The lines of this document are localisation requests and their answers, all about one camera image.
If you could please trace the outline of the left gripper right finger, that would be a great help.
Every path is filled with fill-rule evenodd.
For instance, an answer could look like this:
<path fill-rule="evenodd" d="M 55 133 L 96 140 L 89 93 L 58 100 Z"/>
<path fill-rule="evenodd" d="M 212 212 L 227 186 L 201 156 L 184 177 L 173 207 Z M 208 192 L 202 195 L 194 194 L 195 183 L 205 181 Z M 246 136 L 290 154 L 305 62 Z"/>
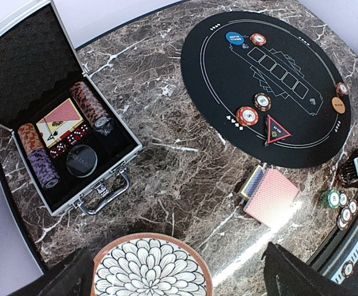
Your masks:
<path fill-rule="evenodd" d="M 343 288 L 323 277 L 291 252 L 269 242 L 264 259 L 268 295 L 342 295 Z"/>

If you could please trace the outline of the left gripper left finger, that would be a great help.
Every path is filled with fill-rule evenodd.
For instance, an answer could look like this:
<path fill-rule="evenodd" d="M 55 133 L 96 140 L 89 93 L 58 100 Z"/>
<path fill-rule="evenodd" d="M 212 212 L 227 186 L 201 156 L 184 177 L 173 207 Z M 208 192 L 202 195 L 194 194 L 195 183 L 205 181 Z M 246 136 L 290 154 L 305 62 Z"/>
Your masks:
<path fill-rule="evenodd" d="M 18 290 L 19 295 L 90 295 L 94 261 L 87 249 L 78 249 L 46 274 Z"/>

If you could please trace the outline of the orange big blind button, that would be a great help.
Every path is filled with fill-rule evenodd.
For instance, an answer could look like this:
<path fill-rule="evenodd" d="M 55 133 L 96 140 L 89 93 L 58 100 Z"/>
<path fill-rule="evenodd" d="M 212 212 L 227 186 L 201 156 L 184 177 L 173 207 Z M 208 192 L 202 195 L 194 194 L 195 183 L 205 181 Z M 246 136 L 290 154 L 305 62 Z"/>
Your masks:
<path fill-rule="evenodd" d="M 333 97 L 331 100 L 331 104 L 333 109 L 338 113 L 338 114 L 344 114 L 346 111 L 346 107 L 344 102 L 339 98 L 339 97 Z"/>

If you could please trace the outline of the red 5 chips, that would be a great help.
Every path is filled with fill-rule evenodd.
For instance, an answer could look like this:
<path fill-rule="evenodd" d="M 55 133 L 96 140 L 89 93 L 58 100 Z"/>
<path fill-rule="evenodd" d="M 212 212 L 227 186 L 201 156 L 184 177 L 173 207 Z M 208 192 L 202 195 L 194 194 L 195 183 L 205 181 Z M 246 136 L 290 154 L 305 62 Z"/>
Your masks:
<path fill-rule="evenodd" d="M 349 94 L 349 88 L 343 82 L 339 82 L 336 85 L 336 92 L 339 96 L 344 97 Z"/>
<path fill-rule="evenodd" d="M 259 121 L 259 115 L 252 107 L 240 107 L 236 111 L 236 120 L 241 126 L 254 126 Z"/>
<path fill-rule="evenodd" d="M 250 40 L 253 44 L 255 44 L 256 46 L 263 46 L 266 44 L 267 40 L 266 37 L 264 37 L 262 34 L 260 33 L 254 33 L 250 36 Z"/>

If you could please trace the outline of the red triangle all-in marker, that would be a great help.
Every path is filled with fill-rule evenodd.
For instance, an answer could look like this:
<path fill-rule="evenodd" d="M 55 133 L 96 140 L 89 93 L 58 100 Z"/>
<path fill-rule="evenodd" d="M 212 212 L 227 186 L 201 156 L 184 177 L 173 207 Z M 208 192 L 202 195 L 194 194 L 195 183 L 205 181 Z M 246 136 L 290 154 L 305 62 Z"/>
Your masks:
<path fill-rule="evenodd" d="M 278 141 L 284 140 L 292 136 L 281 124 L 279 124 L 272 116 L 267 115 L 265 119 L 266 140 L 265 146 L 269 146 Z"/>

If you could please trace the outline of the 100 chips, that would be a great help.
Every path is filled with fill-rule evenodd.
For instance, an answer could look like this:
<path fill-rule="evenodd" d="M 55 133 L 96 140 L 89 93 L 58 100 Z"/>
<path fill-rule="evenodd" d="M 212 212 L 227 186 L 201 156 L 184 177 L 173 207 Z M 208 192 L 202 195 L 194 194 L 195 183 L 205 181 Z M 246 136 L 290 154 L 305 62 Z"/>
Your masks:
<path fill-rule="evenodd" d="M 261 112 L 267 112 L 271 109 L 271 99 L 263 92 L 254 95 L 254 105 Z"/>

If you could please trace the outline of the blue small blind button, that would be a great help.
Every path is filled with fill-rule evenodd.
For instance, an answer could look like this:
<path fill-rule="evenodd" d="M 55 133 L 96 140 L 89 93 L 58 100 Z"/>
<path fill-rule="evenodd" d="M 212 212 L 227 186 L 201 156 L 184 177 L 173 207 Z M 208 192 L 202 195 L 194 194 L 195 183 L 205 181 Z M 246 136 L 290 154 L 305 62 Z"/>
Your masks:
<path fill-rule="evenodd" d="M 235 46 L 241 46 L 244 43 L 244 37 L 234 31 L 226 33 L 225 38 L 230 44 Z"/>

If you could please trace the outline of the green 20 chip stack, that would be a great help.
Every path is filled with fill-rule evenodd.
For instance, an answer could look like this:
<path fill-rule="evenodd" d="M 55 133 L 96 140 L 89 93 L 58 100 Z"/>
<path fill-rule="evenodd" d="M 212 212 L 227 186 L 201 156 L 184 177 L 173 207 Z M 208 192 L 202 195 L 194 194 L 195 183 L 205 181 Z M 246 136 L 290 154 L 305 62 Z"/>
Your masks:
<path fill-rule="evenodd" d="M 320 203 L 324 208 L 337 209 L 339 207 L 339 191 L 336 189 L 323 191 Z"/>

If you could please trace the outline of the floral ceramic plate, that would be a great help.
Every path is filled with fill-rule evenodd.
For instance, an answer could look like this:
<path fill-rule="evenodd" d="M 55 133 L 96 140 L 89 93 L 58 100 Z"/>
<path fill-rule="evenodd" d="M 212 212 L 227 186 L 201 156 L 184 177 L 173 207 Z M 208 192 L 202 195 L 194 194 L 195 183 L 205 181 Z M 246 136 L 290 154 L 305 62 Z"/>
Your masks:
<path fill-rule="evenodd" d="M 184 242 L 143 232 L 120 237 L 94 258 L 92 295 L 213 295 L 212 276 Z"/>

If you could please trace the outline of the red-backed card deck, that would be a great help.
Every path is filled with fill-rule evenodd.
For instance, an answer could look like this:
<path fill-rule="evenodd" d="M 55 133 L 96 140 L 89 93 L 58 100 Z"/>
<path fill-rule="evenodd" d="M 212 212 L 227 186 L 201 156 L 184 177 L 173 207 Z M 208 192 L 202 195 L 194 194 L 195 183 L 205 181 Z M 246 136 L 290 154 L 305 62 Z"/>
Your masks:
<path fill-rule="evenodd" d="M 277 228 L 289 218 L 289 210 L 299 189 L 277 169 L 268 169 L 244 211 L 269 228 Z"/>

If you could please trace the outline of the gold blue card box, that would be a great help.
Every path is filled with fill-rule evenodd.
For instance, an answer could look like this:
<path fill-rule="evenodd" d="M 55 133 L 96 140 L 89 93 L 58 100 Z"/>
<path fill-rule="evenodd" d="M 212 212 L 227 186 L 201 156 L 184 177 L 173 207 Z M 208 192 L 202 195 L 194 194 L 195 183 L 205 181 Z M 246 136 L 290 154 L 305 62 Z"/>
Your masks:
<path fill-rule="evenodd" d="M 249 200 L 252 195 L 255 193 L 259 183 L 262 181 L 264 177 L 265 170 L 262 166 L 257 165 L 248 176 L 245 183 L 242 185 L 240 189 L 240 196 L 245 199 Z"/>

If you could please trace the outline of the purple chip roll in case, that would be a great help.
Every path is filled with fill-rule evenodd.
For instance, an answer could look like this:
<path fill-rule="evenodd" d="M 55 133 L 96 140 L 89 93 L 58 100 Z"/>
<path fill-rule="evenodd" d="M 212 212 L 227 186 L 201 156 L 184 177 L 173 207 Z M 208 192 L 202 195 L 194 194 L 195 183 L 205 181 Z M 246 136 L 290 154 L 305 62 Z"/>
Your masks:
<path fill-rule="evenodd" d="M 59 183 L 60 176 L 43 148 L 33 151 L 28 160 L 43 189 L 52 189 Z"/>

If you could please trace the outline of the clear round dealer puck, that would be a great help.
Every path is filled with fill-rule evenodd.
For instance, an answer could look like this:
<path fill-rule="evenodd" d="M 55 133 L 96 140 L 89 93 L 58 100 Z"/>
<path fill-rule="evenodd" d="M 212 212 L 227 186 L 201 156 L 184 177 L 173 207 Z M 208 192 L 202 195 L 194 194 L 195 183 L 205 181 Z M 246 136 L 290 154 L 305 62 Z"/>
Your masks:
<path fill-rule="evenodd" d="M 95 171 L 97 164 L 97 153 L 86 144 L 74 146 L 67 154 L 66 167 L 69 173 L 77 178 L 90 176 Z"/>

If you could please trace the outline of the black round poker mat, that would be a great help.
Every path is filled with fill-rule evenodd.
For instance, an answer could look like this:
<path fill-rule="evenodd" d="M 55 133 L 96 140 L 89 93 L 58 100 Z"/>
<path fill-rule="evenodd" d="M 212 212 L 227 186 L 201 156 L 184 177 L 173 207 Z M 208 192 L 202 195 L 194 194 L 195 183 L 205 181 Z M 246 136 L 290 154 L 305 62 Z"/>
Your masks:
<path fill-rule="evenodd" d="M 230 44 L 226 33 L 244 37 Z M 256 46 L 254 33 L 266 37 Z M 187 92 L 206 120 L 229 142 L 263 162 L 308 168 L 333 158 L 343 147 L 351 125 L 349 97 L 338 114 L 331 100 L 342 77 L 323 49 L 297 28 L 264 14 L 236 11 L 198 23 L 185 39 L 181 72 Z M 261 112 L 254 95 L 265 93 L 271 109 Z M 236 120 L 240 107 L 259 115 L 254 126 Z M 265 146 L 266 116 L 292 136 Z"/>

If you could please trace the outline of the red die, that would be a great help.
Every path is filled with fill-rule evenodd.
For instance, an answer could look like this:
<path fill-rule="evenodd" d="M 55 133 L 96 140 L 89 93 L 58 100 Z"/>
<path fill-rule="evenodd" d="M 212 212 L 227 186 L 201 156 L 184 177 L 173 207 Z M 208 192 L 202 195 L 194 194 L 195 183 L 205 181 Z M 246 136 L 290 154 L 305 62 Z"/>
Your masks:
<path fill-rule="evenodd" d="M 67 150 L 67 145 L 63 142 L 58 143 L 58 145 L 56 145 L 56 151 L 57 154 L 63 154 L 65 151 Z"/>
<path fill-rule="evenodd" d="M 78 140 L 76 139 L 76 136 L 74 134 L 70 134 L 66 137 L 66 141 L 68 143 L 68 145 L 75 145 Z"/>
<path fill-rule="evenodd" d="M 73 132 L 73 136 L 74 136 L 76 141 L 79 141 L 83 137 L 83 131 L 81 129 L 76 129 Z"/>
<path fill-rule="evenodd" d="M 89 130 L 90 130 L 89 126 L 86 125 L 86 124 L 83 124 L 83 125 L 80 126 L 80 131 L 81 131 L 82 136 L 88 134 Z"/>
<path fill-rule="evenodd" d="M 49 151 L 49 154 L 50 154 L 51 158 L 55 159 L 56 157 L 60 156 L 61 151 L 58 148 L 52 148 Z"/>

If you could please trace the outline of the aluminium poker chip case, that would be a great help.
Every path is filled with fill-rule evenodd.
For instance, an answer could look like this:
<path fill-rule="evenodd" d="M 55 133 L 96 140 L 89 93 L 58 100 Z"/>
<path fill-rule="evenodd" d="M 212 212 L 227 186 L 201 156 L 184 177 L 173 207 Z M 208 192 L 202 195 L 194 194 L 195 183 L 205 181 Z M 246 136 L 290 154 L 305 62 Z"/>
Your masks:
<path fill-rule="evenodd" d="M 105 127 L 93 128 L 73 99 L 70 88 L 79 81 L 88 85 L 110 115 Z M 49 151 L 60 142 L 47 148 L 36 124 L 68 98 L 84 118 L 68 135 L 83 124 L 89 132 L 72 146 L 67 135 L 60 141 L 67 150 L 53 159 Z M 26 123 L 34 125 L 60 176 L 52 189 L 41 187 L 19 138 L 18 129 Z M 38 194 L 53 216 L 70 207 L 95 215 L 130 188 L 125 166 L 142 145 L 81 66 L 52 1 L 30 1 L 0 23 L 0 126 L 13 135 Z M 98 156 L 95 171 L 85 178 L 73 176 L 66 167 L 69 150 L 79 144 L 92 147 Z"/>

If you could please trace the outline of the orange chip roll in case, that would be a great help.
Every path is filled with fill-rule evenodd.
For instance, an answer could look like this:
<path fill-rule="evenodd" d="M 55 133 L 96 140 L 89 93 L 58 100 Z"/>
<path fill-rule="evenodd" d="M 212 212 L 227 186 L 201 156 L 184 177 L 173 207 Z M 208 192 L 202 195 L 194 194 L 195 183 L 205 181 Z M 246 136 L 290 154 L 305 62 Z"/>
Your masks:
<path fill-rule="evenodd" d="M 38 149 L 44 148 L 39 134 L 32 123 L 23 124 L 18 129 L 18 135 L 27 156 Z"/>

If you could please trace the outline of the red card box in case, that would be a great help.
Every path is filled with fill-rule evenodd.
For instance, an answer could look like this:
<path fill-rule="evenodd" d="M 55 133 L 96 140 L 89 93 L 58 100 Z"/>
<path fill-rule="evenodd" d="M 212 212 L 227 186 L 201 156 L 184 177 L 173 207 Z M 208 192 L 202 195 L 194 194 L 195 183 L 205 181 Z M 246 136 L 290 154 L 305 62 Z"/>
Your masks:
<path fill-rule="evenodd" d="M 63 140 L 84 122 L 84 118 L 70 98 L 37 122 L 36 127 L 47 148 Z"/>

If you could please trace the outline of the brown chip roll in case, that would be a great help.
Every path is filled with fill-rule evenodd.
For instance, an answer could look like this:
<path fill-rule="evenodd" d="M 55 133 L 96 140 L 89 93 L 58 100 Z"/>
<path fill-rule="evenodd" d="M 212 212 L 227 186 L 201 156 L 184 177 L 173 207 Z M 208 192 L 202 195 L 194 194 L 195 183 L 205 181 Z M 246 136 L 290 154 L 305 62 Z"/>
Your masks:
<path fill-rule="evenodd" d="M 79 81 L 70 88 L 70 92 L 73 99 L 93 128 L 101 129 L 108 124 L 110 121 L 110 115 L 98 101 L 87 84 Z"/>

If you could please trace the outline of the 100 chip on rail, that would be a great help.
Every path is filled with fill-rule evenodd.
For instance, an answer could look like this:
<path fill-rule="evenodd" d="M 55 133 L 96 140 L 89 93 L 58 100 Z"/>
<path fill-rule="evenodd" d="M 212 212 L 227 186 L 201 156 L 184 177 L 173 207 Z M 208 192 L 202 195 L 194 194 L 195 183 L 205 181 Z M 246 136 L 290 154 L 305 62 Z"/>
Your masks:
<path fill-rule="evenodd" d="M 358 203 L 355 199 L 351 199 L 348 203 L 349 210 L 352 216 L 356 216 L 358 213 Z"/>

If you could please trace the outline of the fallen 100 chip on duct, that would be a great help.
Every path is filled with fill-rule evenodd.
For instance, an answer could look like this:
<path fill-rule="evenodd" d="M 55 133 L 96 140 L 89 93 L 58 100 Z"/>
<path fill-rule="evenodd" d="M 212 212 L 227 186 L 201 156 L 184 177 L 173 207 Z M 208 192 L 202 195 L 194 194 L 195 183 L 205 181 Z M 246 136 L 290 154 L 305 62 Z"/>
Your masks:
<path fill-rule="evenodd" d="M 354 263 L 351 260 L 348 260 L 344 263 L 341 269 L 341 274 L 343 278 L 350 278 L 354 273 Z"/>

